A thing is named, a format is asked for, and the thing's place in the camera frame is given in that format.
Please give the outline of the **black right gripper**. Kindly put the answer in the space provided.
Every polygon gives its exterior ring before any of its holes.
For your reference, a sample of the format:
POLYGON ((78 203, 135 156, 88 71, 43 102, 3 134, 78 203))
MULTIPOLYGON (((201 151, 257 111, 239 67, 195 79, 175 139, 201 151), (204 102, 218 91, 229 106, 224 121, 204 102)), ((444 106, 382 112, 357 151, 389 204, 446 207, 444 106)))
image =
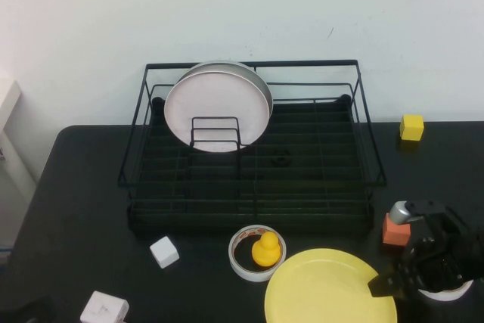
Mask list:
POLYGON ((395 267, 368 282, 373 297, 403 298, 415 290, 437 293, 473 280, 473 230, 451 207, 435 200, 396 203, 396 224, 411 237, 395 267))

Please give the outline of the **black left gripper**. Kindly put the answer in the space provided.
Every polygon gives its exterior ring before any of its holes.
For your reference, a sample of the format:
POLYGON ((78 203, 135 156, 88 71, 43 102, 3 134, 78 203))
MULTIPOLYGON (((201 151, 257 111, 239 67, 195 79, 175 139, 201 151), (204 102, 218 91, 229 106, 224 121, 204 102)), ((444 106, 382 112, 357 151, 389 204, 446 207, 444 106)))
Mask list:
POLYGON ((1 322, 53 322, 57 316, 54 301, 40 297, 14 308, 1 309, 1 322))

